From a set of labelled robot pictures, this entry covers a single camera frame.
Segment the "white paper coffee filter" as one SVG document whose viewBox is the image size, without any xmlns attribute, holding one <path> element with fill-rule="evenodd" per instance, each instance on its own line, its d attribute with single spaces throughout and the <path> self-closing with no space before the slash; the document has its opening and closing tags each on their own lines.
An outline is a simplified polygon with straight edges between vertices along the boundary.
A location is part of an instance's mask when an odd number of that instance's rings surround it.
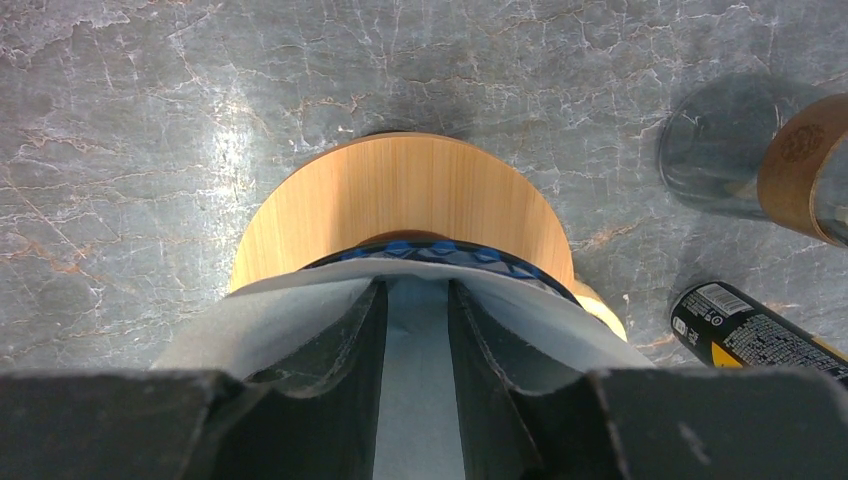
<svg viewBox="0 0 848 480">
<path fill-rule="evenodd" d="M 619 322 L 527 282 L 471 267 L 360 259 L 236 289 L 178 333 L 158 369 L 212 368 L 246 378 L 314 340 L 371 280 L 389 287 L 377 434 L 380 479 L 461 479 L 460 429 L 448 339 L 448 283 L 466 282 L 530 358 L 521 388 L 549 392 L 601 368 L 647 368 Z"/>
</svg>

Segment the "blue glass dripper cone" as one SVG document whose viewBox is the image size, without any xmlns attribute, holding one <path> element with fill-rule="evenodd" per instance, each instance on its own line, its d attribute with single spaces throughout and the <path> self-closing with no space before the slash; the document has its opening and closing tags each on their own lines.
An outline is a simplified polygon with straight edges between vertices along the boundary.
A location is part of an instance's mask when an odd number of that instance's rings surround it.
<svg viewBox="0 0 848 480">
<path fill-rule="evenodd" d="M 312 269 L 355 259 L 398 259 L 495 273 L 518 280 L 579 305 L 575 295 L 539 267 L 504 251 L 455 240 L 391 240 L 348 248 L 303 267 Z"/>
</svg>

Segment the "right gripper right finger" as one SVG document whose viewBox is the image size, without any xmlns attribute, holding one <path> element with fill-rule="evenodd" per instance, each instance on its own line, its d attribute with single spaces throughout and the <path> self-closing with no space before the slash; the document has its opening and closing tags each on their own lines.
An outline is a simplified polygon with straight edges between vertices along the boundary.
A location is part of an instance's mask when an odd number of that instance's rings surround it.
<svg viewBox="0 0 848 480">
<path fill-rule="evenodd" d="M 590 377 L 555 362 L 552 386 L 525 388 L 486 338 L 496 320 L 458 281 L 448 332 L 465 475 L 469 479 L 594 479 L 597 399 Z"/>
</svg>

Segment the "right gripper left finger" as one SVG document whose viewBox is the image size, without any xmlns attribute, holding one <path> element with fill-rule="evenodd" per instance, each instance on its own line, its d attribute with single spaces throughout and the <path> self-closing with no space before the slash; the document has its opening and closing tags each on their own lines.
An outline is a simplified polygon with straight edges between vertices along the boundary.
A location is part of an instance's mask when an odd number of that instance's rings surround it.
<svg viewBox="0 0 848 480">
<path fill-rule="evenodd" d="M 245 439 L 250 478 L 372 477 L 387 321 L 387 285 L 373 281 L 330 327 L 248 377 L 275 391 Z"/>
</svg>

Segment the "wooden dripper ring holder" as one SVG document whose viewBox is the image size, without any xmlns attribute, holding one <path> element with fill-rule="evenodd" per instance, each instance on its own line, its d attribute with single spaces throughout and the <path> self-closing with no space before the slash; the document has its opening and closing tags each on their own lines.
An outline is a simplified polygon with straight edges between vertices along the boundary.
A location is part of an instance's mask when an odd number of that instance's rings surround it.
<svg viewBox="0 0 848 480">
<path fill-rule="evenodd" d="M 395 132 L 334 147 L 286 178 L 248 223 L 229 287 L 403 232 L 491 247 L 576 282 L 565 229 L 524 175 L 469 143 Z"/>
</svg>

